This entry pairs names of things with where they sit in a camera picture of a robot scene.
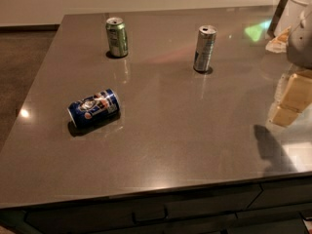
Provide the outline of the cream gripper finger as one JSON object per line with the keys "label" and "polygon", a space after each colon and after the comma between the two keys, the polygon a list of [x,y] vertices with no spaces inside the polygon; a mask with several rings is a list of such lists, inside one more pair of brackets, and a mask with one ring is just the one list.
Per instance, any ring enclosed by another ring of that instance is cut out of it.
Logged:
{"label": "cream gripper finger", "polygon": [[275,106],[270,112],[270,121],[278,126],[287,127],[291,125],[299,114],[281,106]]}
{"label": "cream gripper finger", "polygon": [[281,99],[281,105],[295,112],[304,111],[312,103],[312,79],[293,74]]}

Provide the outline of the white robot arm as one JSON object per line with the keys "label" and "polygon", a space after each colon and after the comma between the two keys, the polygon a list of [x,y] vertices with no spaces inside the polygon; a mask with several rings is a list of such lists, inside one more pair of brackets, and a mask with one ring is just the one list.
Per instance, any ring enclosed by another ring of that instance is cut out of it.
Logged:
{"label": "white robot arm", "polygon": [[277,85],[268,119],[281,127],[291,125],[312,103],[312,10],[306,7],[289,30],[287,59],[292,64]]}

